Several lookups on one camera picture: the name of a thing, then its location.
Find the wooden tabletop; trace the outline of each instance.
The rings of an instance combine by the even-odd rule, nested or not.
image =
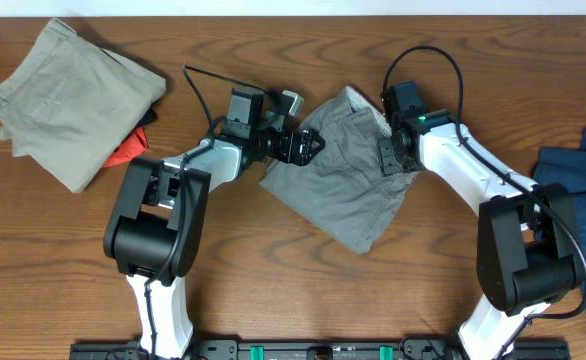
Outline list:
[[[0,19],[0,82],[48,19]],[[382,79],[418,44],[450,52],[464,73],[464,121],[530,175],[541,146],[575,148],[586,126],[586,17],[67,19],[94,44],[166,77],[147,155],[194,147],[206,120],[184,63],[291,89],[305,113],[354,85],[380,105]],[[442,58],[413,54],[392,82],[416,80],[432,108],[453,108]],[[231,86],[194,75],[214,115]],[[104,256],[102,236],[126,166],[72,194],[0,142],[0,359],[64,359],[81,340],[139,336],[133,293]],[[210,195],[200,252],[187,277],[188,313],[203,333],[244,339],[399,339],[451,334],[475,307],[477,219],[434,174],[422,173],[370,253],[355,255],[260,187],[265,166]],[[580,300],[571,292],[552,312]],[[539,320],[527,337],[564,338],[586,359],[586,314]]]

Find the wooden table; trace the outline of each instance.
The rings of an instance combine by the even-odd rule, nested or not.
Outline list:
[[[47,19],[0,19],[0,82]],[[387,66],[417,44],[440,46],[465,79],[464,121],[504,162],[530,174],[541,146],[575,148],[586,126],[586,18],[101,18],[68,19],[87,40],[166,77],[148,155],[178,154],[206,131],[180,65],[305,97],[305,111],[347,84],[380,104]],[[419,82],[432,108],[453,108],[456,78],[414,54],[392,81]],[[230,85],[195,75],[213,114]],[[126,170],[101,171],[70,193],[30,157],[0,142],[0,359],[63,359],[80,340],[140,334],[133,294],[102,236]],[[263,190],[264,165],[211,194],[187,277],[200,332],[245,339],[397,339],[452,333],[481,294],[476,217],[441,179],[422,173],[367,255],[355,255]],[[577,291],[552,311],[567,311]],[[586,359],[586,314],[536,321],[526,336],[565,338]]]

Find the gray towel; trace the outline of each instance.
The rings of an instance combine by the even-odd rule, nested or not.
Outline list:
[[[165,91],[160,76],[52,19],[0,84],[0,140],[80,192]]]
[[[274,161],[260,184],[349,249],[368,252],[417,173],[382,176],[377,143],[391,131],[384,116],[351,87],[300,128],[318,130],[325,149],[304,167]]]

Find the red cloth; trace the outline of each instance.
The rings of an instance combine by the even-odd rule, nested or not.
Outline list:
[[[122,145],[113,153],[111,157],[106,160],[102,167],[115,166],[131,161],[134,157],[142,155],[146,149],[149,148],[149,143],[146,140],[144,129],[139,127],[131,133],[128,139],[124,140]]]

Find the white wall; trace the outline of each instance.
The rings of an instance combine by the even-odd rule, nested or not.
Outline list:
[[[0,0],[0,16],[586,15],[586,0]]]

